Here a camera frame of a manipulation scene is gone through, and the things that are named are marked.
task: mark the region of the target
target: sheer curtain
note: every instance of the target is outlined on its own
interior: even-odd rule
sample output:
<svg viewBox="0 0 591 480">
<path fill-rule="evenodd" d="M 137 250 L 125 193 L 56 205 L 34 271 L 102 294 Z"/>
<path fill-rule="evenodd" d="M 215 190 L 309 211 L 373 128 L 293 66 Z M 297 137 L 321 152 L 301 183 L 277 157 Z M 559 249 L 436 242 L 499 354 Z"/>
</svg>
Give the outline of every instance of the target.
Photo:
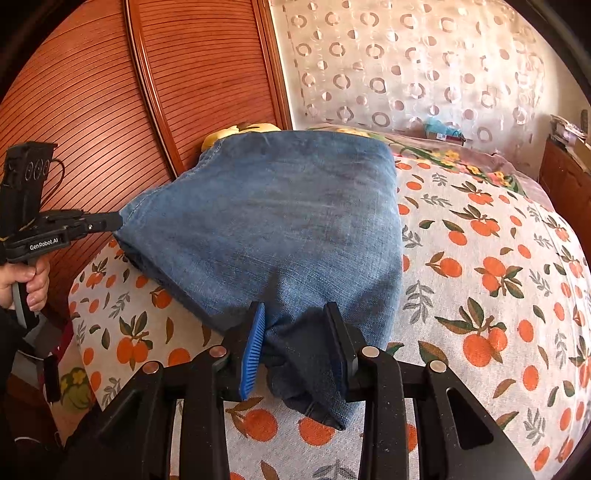
<svg viewBox="0 0 591 480">
<path fill-rule="evenodd" d="M 527 170 L 520 150 L 547 109 L 545 64 L 557 57 L 505 2 L 274 0 L 272 10 L 295 128 L 408 131 L 432 116 Z"/>
</svg>

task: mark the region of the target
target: finger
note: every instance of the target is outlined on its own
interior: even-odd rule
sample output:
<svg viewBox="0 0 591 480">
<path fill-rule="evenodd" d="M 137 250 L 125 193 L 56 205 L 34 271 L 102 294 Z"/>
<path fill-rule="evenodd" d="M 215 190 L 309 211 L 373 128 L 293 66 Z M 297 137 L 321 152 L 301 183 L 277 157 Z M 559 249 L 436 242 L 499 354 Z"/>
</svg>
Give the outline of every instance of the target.
<svg viewBox="0 0 591 480">
<path fill-rule="evenodd" d="M 29 310 L 31 310 L 32 312 L 40 312 L 43 309 L 43 307 L 45 306 L 45 303 L 46 303 L 46 300 L 36 303 L 32 307 L 29 307 Z"/>
<path fill-rule="evenodd" d="M 49 283 L 49 270 L 44 270 L 40 274 L 38 273 L 35 277 L 27 282 L 27 292 L 33 293 L 34 291 L 41 290 Z"/>
<path fill-rule="evenodd" d="M 17 263 L 17 264 L 6 264 L 4 265 L 4 274 L 1 277 L 1 286 L 8 287 L 13 283 L 25 283 L 32 280 L 35 276 L 35 268 L 29 267 L 28 265 Z"/>
<path fill-rule="evenodd" d="M 37 258 L 37 263 L 35 264 L 35 270 L 37 272 L 37 275 L 40 275 L 45 271 L 49 275 L 50 267 L 51 265 L 49 263 L 49 256 L 43 255 L 42 257 Z"/>
<path fill-rule="evenodd" d="M 27 305 L 31 308 L 32 305 L 36 305 L 37 303 L 45 303 L 47 300 L 47 292 L 43 290 L 36 291 L 35 293 L 30 293 L 27 295 Z"/>
</svg>

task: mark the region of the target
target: denim fabric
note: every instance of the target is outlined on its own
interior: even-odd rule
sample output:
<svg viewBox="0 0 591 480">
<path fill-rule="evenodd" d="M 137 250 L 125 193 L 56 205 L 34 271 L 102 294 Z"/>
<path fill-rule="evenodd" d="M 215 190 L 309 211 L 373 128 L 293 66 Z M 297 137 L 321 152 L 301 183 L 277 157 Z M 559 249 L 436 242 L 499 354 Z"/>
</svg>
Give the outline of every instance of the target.
<svg viewBox="0 0 591 480">
<path fill-rule="evenodd" d="M 224 331 L 267 310 L 262 361 L 286 405 L 344 429 L 322 308 L 384 348 L 397 311 L 402 239 L 396 169 L 377 140 L 334 132 L 233 135 L 175 182 L 121 210 L 129 259 L 203 323 Z"/>
</svg>

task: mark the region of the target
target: metal screw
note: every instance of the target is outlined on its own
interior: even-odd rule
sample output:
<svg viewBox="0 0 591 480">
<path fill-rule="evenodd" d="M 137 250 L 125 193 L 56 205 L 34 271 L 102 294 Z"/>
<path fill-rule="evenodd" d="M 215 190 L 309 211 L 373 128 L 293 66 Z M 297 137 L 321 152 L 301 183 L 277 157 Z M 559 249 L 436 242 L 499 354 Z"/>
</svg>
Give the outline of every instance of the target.
<svg viewBox="0 0 591 480">
<path fill-rule="evenodd" d="M 361 353 L 367 358 L 376 358 L 379 355 L 379 350 L 374 346 L 364 346 Z"/>
<path fill-rule="evenodd" d="M 224 355 L 226 355 L 227 352 L 228 351 L 226 350 L 226 348 L 221 345 L 216 345 L 209 349 L 209 355 L 211 355 L 214 358 L 221 358 Z"/>
<path fill-rule="evenodd" d="M 151 374 L 155 374 L 159 368 L 160 368 L 160 365 L 158 362 L 148 362 L 148 363 L 144 364 L 144 366 L 142 367 L 142 370 L 144 371 L 145 374 L 151 375 Z"/>
<path fill-rule="evenodd" d="M 433 360 L 433 362 L 429 364 L 429 367 L 431 368 L 431 370 L 438 374 L 442 374 L 447 370 L 447 365 L 444 364 L 441 360 Z"/>
</svg>

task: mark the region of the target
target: bedsheet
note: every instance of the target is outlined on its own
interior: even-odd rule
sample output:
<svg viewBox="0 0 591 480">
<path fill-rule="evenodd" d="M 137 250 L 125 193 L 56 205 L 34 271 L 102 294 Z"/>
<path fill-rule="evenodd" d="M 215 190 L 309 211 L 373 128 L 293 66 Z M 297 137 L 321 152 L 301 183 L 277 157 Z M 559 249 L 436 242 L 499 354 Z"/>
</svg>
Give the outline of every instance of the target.
<svg viewBox="0 0 591 480">
<path fill-rule="evenodd" d="M 447 363 L 535 477 L 549 480 L 591 421 L 591 275 L 580 244 L 559 215 L 526 197 L 425 161 L 393 161 L 404 273 L 387 351 L 417 365 Z M 73 284 L 70 311 L 102 408 L 143 362 L 175 365 L 220 341 L 132 267 L 114 239 Z M 229 458 L 232 479 L 356 478 L 363 408 L 338 432 L 273 398 L 264 375 L 251 398 L 226 405 L 228 450 L 239 452 Z M 74 380 L 84 383 L 64 386 Z M 410 404 L 406 433 L 417 479 Z"/>
</svg>

